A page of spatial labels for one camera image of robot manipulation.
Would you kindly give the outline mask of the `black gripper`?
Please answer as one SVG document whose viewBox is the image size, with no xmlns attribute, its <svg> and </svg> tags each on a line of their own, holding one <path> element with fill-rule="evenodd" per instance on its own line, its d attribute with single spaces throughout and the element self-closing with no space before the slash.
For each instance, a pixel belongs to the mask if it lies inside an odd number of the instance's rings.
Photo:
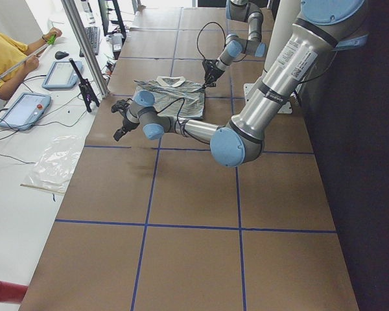
<svg viewBox="0 0 389 311">
<path fill-rule="evenodd" d="M 205 83 L 208 83 L 208 84 L 203 84 L 202 87 L 201 87 L 201 90 L 202 91 L 205 91 L 206 88 L 208 87 L 216 87 L 217 84 L 216 84 L 216 81 L 223 75 L 223 70 L 219 69 L 217 67 L 217 63 L 218 63 L 218 60 L 214 60 L 215 63 L 214 63 L 214 66 L 213 66 L 213 73 L 208 77 L 207 80 L 204 79 L 204 82 Z"/>
<path fill-rule="evenodd" d="M 113 138 L 118 141 L 120 138 L 126 135 L 128 131 L 136 129 L 139 125 L 139 119 L 134 116 L 132 112 L 128 109 L 123 116 L 123 126 L 114 133 Z"/>
</svg>

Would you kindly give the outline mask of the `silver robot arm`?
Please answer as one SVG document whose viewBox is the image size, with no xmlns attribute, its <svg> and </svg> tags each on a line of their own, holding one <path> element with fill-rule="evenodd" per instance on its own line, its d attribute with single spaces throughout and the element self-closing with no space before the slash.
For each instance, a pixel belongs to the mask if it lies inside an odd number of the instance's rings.
<svg viewBox="0 0 389 311">
<path fill-rule="evenodd" d="M 142 90 L 132 100 L 112 107 L 123 116 L 123 125 L 113 137 L 119 140 L 136 128 L 150 140 L 177 133 L 208 144 L 214 159 L 225 167 L 253 161 L 263 151 L 265 128 L 319 57 L 366 42 L 367 16 L 367 1 L 302 1 L 290 26 L 290 38 L 268 72 L 253 84 L 245 107 L 227 124 L 162 116 L 154 107 L 153 94 Z"/>
<path fill-rule="evenodd" d="M 251 1 L 227 1 L 226 18 L 246 23 L 248 37 L 241 38 L 234 33 L 229 33 L 225 38 L 221 54 L 215 59 L 204 58 L 202 60 L 205 71 L 204 89 L 215 87 L 217 80 L 240 54 L 255 57 L 265 55 L 266 45 L 262 42 L 264 16 L 257 4 Z"/>
</svg>

